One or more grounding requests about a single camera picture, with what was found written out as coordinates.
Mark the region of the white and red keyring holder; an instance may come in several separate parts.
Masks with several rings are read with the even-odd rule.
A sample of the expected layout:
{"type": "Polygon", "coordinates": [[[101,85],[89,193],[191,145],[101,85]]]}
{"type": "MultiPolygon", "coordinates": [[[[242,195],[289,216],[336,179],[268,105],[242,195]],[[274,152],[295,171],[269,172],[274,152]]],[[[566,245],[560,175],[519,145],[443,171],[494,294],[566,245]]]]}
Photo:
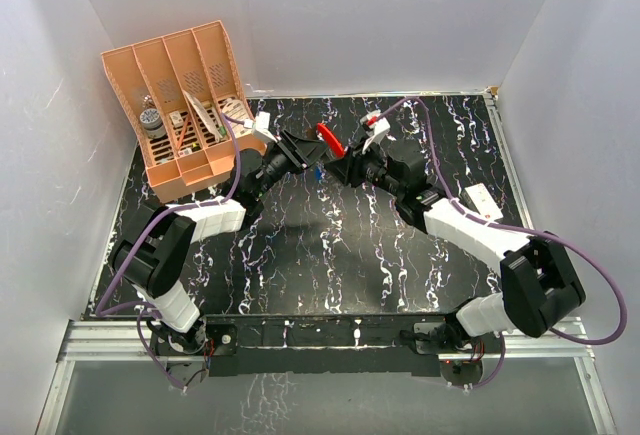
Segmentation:
{"type": "Polygon", "coordinates": [[[346,151],[337,136],[323,123],[316,124],[316,134],[328,145],[336,158],[342,158],[346,151]]]}

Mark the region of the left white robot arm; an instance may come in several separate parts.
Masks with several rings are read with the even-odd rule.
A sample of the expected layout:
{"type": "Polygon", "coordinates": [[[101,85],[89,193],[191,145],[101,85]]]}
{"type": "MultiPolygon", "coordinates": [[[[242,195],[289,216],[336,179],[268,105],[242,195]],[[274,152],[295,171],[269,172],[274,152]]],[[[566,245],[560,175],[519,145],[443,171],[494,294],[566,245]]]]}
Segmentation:
{"type": "Polygon", "coordinates": [[[237,149],[221,195],[202,202],[146,205],[110,256],[111,267],[151,305],[151,330],[176,351],[194,354],[206,342],[204,315],[180,281],[190,247],[242,231],[259,218],[266,193],[287,174],[300,174],[332,150],[328,136],[301,138],[284,130],[265,152],[237,149]]]}

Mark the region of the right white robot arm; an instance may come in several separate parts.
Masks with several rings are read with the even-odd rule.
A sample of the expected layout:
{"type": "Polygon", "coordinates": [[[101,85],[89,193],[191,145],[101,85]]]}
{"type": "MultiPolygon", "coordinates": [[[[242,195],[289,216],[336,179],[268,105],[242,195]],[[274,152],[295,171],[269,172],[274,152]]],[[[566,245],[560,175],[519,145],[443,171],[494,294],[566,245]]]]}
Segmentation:
{"type": "Polygon", "coordinates": [[[493,332],[519,330],[538,338],[585,302],[584,288],[562,245],[547,236],[471,220],[469,210],[457,210],[443,188],[429,181],[418,149],[383,154],[358,144],[323,164],[345,186],[368,182],[389,193],[406,224],[454,244],[499,275],[500,292],[466,300],[428,340],[466,352],[493,332]]]}

